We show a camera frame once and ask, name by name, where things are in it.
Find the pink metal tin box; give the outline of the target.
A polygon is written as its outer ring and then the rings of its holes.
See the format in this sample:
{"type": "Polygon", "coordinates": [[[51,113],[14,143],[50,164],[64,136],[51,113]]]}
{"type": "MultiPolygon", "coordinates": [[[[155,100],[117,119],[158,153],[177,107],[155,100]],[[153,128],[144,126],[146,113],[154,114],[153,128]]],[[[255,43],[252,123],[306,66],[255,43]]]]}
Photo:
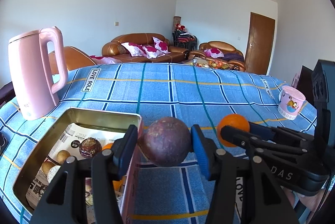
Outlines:
{"type": "Polygon", "coordinates": [[[13,186],[32,223],[131,223],[143,121],[69,108],[31,151],[13,186]]]}

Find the black monitor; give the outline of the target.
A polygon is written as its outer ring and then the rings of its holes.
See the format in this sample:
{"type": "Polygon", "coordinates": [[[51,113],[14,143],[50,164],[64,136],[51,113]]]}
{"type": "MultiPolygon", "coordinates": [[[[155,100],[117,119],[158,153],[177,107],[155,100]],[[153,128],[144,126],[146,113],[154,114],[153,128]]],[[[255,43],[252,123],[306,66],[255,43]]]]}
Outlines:
{"type": "Polygon", "coordinates": [[[314,105],[313,87],[312,87],[312,70],[306,66],[301,67],[299,80],[296,89],[299,90],[307,102],[314,105]]]}

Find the stacked dark chairs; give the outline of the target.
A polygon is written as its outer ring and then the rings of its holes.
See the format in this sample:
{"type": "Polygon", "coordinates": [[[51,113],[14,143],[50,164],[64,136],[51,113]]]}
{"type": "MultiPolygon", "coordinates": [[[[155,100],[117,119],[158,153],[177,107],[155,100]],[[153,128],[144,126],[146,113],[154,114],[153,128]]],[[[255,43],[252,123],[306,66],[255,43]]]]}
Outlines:
{"type": "Polygon", "coordinates": [[[198,39],[196,36],[187,32],[175,30],[173,33],[174,45],[181,48],[186,48],[189,51],[196,50],[198,47],[198,39]]]}

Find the pink cartoon cup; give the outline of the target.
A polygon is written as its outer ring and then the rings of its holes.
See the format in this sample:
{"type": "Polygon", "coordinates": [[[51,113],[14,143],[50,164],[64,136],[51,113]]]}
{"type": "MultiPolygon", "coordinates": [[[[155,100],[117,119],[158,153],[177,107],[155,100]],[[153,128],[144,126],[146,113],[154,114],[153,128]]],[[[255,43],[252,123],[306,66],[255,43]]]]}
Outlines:
{"type": "Polygon", "coordinates": [[[283,86],[278,98],[278,112],[288,120],[296,119],[305,102],[304,94],[291,86],[283,86]]]}

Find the brown chair behind kettle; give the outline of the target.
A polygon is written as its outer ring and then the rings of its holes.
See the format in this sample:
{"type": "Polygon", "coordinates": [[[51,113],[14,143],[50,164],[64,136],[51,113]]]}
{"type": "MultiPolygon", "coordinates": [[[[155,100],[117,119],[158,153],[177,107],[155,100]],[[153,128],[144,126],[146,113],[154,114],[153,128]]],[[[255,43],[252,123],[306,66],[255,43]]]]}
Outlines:
{"type": "MultiPolygon", "coordinates": [[[[79,69],[87,66],[94,66],[96,63],[86,53],[82,52],[74,46],[64,47],[65,63],[68,71],[79,69]]],[[[58,68],[56,64],[55,52],[52,51],[48,55],[51,73],[53,75],[58,74],[58,68]]]]}

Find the long brown leather sofa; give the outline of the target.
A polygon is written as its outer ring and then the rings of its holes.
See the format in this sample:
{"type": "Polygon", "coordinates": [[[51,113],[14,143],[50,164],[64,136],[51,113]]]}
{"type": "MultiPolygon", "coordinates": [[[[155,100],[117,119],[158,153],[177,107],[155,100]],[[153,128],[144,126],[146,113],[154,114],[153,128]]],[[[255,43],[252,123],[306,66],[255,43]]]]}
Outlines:
{"type": "Polygon", "coordinates": [[[102,48],[102,56],[129,62],[179,63],[188,58],[189,50],[170,44],[158,33],[130,33],[120,35],[102,48]]]}

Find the purple passion fruit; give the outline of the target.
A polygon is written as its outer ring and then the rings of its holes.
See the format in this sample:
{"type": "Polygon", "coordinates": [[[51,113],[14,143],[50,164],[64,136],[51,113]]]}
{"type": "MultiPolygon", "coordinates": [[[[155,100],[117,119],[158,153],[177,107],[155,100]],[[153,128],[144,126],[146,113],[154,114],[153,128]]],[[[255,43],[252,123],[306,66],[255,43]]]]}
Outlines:
{"type": "Polygon", "coordinates": [[[190,152],[191,134],[183,121],[163,117],[148,127],[137,144],[155,166],[172,167],[181,164],[190,152]]]}

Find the black phone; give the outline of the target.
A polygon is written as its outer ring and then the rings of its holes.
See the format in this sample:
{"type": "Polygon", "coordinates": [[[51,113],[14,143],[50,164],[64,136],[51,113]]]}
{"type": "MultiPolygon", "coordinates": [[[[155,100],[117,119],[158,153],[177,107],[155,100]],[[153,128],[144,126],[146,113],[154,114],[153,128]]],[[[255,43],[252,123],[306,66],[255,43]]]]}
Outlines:
{"type": "Polygon", "coordinates": [[[0,155],[2,155],[7,147],[7,139],[4,134],[0,133],[0,155]]]}

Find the coffee table with fruits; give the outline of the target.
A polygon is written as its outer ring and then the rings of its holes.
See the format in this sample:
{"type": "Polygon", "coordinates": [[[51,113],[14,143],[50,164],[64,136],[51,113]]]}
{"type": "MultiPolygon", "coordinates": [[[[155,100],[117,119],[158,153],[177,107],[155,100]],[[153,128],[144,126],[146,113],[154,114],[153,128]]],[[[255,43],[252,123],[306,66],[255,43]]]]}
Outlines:
{"type": "Polygon", "coordinates": [[[183,61],[182,64],[202,67],[206,69],[231,70],[231,66],[223,60],[208,60],[199,57],[183,61]]]}

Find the brown wooden door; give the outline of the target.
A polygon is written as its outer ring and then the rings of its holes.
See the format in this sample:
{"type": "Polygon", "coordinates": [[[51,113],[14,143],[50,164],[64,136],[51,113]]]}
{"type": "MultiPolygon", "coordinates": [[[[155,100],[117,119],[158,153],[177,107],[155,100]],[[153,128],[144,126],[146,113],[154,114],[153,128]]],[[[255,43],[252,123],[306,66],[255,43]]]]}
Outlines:
{"type": "Polygon", "coordinates": [[[246,71],[266,74],[275,35],[275,19],[250,13],[249,37],[245,54],[246,71]]]}

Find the dark mangosteen shell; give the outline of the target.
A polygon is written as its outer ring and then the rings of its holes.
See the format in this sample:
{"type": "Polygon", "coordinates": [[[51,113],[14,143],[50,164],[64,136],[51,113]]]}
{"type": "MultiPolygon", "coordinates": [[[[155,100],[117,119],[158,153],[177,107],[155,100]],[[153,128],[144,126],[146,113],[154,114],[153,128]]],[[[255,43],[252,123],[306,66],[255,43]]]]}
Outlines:
{"type": "Polygon", "coordinates": [[[102,146],[97,139],[89,137],[80,143],[78,149],[84,158],[92,158],[102,151],[102,146]]]}

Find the pink electric kettle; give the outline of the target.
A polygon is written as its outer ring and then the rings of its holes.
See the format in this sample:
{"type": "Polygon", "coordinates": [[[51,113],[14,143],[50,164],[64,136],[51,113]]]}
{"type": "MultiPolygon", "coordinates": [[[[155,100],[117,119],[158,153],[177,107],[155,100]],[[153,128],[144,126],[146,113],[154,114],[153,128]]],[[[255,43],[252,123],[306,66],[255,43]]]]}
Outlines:
{"type": "Polygon", "coordinates": [[[22,116],[36,120],[59,103],[58,91],[68,80],[63,37],[57,27],[26,32],[9,40],[11,80],[22,116]],[[59,80],[54,83],[47,44],[54,44],[59,80]]]}

